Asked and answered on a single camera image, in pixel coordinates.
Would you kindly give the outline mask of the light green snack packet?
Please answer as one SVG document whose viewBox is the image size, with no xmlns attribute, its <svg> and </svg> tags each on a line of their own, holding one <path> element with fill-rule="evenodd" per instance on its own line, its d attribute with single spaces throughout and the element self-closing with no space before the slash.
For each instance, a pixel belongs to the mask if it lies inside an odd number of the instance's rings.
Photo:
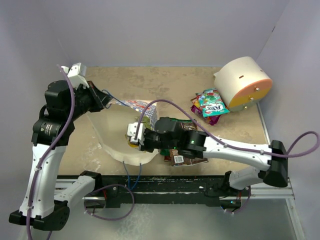
<svg viewBox="0 0 320 240">
<path fill-rule="evenodd" d="M 150 130 L 153 129 L 152 124 L 151 124 L 151 120 L 150 120 L 149 117 L 143 116 L 143 118 L 142 118 L 142 120 L 141 120 L 141 123 L 144 125 L 144 127 L 145 127 L 146 129 L 150 129 Z"/>
</svg>

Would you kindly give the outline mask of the yellow M&M's packet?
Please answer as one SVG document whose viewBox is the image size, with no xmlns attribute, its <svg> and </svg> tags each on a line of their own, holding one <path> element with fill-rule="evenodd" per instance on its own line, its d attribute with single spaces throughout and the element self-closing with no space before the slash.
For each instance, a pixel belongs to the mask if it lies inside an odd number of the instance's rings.
<svg viewBox="0 0 320 240">
<path fill-rule="evenodd" d="M 139 143 L 137 142 L 131 142 L 130 140 L 127 142 L 128 145 L 131 147 L 131 148 L 135 148 L 137 149 L 139 147 Z"/>
</svg>

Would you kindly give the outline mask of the red Doritos bag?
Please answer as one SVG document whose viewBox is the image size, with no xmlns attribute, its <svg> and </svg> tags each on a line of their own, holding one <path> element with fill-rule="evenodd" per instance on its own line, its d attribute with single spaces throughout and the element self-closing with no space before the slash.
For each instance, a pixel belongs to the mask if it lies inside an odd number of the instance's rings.
<svg viewBox="0 0 320 240">
<path fill-rule="evenodd" d="M 165 162 L 170 162 L 171 161 L 171 157 L 170 156 L 165 156 L 164 157 L 164 161 Z"/>
</svg>

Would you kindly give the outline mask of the blue checkered paper bag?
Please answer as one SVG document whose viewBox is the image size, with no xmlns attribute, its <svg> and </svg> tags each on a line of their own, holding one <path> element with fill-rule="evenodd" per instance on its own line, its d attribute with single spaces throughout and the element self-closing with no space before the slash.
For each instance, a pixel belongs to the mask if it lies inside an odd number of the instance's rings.
<svg viewBox="0 0 320 240">
<path fill-rule="evenodd" d="M 100 146 L 97 158 L 101 167 L 97 172 L 102 175 L 125 175 L 125 167 L 138 170 L 158 155 L 157 150 L 139 151 L 139 148 L 128 145 L 128 124 L 138 122 L 142 111 L 151 101 L 121 99 L 109 93 L 113 97 L 109 108 L 88 112 L 86 116 Z"/>
</svg>

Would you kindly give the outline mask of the brown sea salt chips bag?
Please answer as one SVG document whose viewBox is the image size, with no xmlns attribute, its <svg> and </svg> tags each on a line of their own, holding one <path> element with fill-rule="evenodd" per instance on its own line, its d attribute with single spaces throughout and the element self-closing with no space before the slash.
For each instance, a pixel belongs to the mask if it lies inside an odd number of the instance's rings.
<svg viewBox="0 0 320 240">
<path fill-rule="evenodd" d="M 194 165 L 204 164 L 209 162 L 207 158 L 199 158 L 200 155 L 196 153 L 195 150 L 188 149 L 190 142 L 194 142 L 194 141 L 192 141 L 189 135 L 187 134 L 186 137 L 182 140 L 182 144 L 179 145 L 178 148 L 170 149 L 172 167 L 194 166 Z"/>
</svg>

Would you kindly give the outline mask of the green chips bag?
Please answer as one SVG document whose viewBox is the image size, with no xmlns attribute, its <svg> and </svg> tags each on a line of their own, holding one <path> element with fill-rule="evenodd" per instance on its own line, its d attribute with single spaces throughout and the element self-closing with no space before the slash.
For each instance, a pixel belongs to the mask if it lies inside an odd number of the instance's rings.
<svg viewBox="0 0 320 240">
<path fill-rule="evenodd" d="M 192 122 L 192 120 L 190 120 L 190 119 L 178 119 L 178 118 L 170 118 L 170 119 L 174 122 L 180 123 L 181 127 L 185 131 L 198 129 L 197 125 L 194 122 Z M 162 149 L 159 153 L 164 157 L 171 156 L 169 149 Z"/>
</svg>

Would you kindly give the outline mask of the yellow candy snack packet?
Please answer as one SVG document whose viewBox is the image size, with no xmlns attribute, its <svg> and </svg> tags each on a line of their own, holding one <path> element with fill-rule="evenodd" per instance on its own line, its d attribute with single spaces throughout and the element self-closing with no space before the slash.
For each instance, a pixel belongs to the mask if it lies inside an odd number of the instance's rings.
<svg viewBox="0 0 320 240">
<path fill-rule="evenodd" d="M 196 108 L 198 108 L 198 109 L 201 108 L 201 105 L 200 105 L 199 100 L 198 100 L 197 97 L 192 98 L 190 101 L 192 102 L 192 104 L 193 104 Z"/>
</svg>

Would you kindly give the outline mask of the teal Fox's mint packet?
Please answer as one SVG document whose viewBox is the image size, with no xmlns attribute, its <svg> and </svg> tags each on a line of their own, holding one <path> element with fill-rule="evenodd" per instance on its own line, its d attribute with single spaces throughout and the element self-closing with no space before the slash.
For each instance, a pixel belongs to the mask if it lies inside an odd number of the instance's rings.
<svg viewBox="0 0 320 240">
<path fill-rule="evenodd" d="M 202 93 L 197 93 L 196 98 L 199 101 L 202 115 L 206 118 L 220 116 L 230 112 L 216 88 L 209 88 Z"/>
</svg>

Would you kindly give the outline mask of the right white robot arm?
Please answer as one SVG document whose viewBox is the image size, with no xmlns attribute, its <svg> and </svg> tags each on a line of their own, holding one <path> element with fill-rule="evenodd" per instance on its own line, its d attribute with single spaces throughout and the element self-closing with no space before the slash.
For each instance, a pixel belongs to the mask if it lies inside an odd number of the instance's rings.
<svg viewBox="0 0 320 240">
<path fill-rule="evenodd" d="M 227 140 L 205 131 L 184 130 L 168 117 L 160 118 L 153 130 L 142 123 L 135 124 L 134 128 L 130 140 L 137 142 L 140 151 L 176 150 L 188 159 L 222 159 L 247 165 L 240 171 L 225 174 L 222 190 L 228 196 L 259 183 L 277 188 L 288 186 L 288 159 L 280 141 L 268 145 Z"/>
</svg>

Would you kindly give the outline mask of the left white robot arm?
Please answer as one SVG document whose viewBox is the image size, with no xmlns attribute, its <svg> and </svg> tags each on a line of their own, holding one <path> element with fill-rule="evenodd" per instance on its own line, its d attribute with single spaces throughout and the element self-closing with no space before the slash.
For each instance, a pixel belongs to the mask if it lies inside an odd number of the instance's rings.
<svg viewBox="0 0 320 240">
<path fill-rule="evenodd" d="M 92 81 L 70 88 L 65 80 L 50 83 L 44 96 L 46 104 L 32 127 L 28 187 L 20 208 L 9 215 L 9 222 L 41 231 L 60 231 L 71 208 L 82 197 L 98 196 L 103 191 L 101 174 L 85 170 L 71 186 L 55 195 L 60 163 L 75 130 L 74 122 L 87 112 L 100 112 L 112 98 Z"/>
</svg>

